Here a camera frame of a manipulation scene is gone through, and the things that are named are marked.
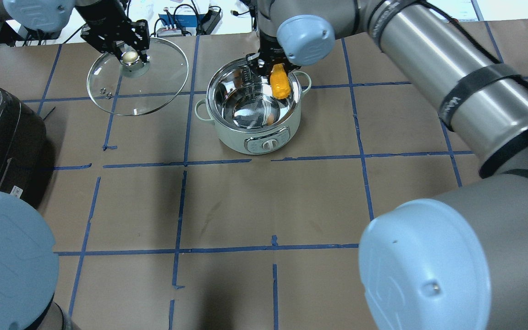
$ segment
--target cooking pot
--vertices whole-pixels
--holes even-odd
[[[301,90],[297,76],[308,80]],[[218,138],[231,149],[244,154],[265,154],[287,144],[299,129],[300,99],[311,89],[311,77],[302,72],[288,74],[291,93],[279,100],[272,96],[266,77],[259,77],[246,59],[224,65],[207,88],[207,97],[195,104],[195,115],[214,124]],[[207,105],[209,119],[198,109]]]

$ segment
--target barcode sticker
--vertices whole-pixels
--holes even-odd
[[[21,189],[18,186],[13,186],[13,189],[9,193],[11,196],[15,196],[17,198],[20,198],[22,196],[23,189]]]

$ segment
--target metal bowl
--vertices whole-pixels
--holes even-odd
[[[238,132],[265,132],[291,116],[301,97],[301,86],[289,73],[291,94],[283,100],[272,96],[268,78],[252,73],[245,58],[224,65],[207,88],[211,117]]]

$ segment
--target light blue joint cap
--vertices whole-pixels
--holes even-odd
[[[471,226],[440,201],[415,200],[371,221],[359,249],[380,330],[484,330],[490,272]]]
[[[54,243],[35,209],[0,192],[0,329],[25,329],[48,306],[58,280]]]
[[[312,65],[329,55],[335,44],[333,27],[315,15],[299,15],[284,21],[276,38],[294,65]]]
[[[71,18],[75,0],[4,0],[9,15],[32,30],[57,32]]]

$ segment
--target pot handle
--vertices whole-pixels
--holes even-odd
[[[207,100],[203,99],[203,100],[200,100],[199,102],[197,102],[197,104],[195,104],[195,116],[200,121],[214,121],[214,119],[211,117],[211,114],[209,113],[209,111],[207,111],[207,115],[209,115],[209,119],[205,119],[205,118],[203,118],[203,117],[201,117],[199,115],[199,112],[198,112],[199,111],[199,107],[204,105],[206,102],[207,102]]]
[[[303,77],[305,77],[307,79],[308,86],[307,86],[307,88],[302,90],[301,95],[305,95],[306,93],[308,93],[311,90],[311,86],[313,85],[313,82],[311,81],[311,76],[308,75],[306,72],[303,72],[303,71],[293,71],[293,74],[295,76],[303,76]]]

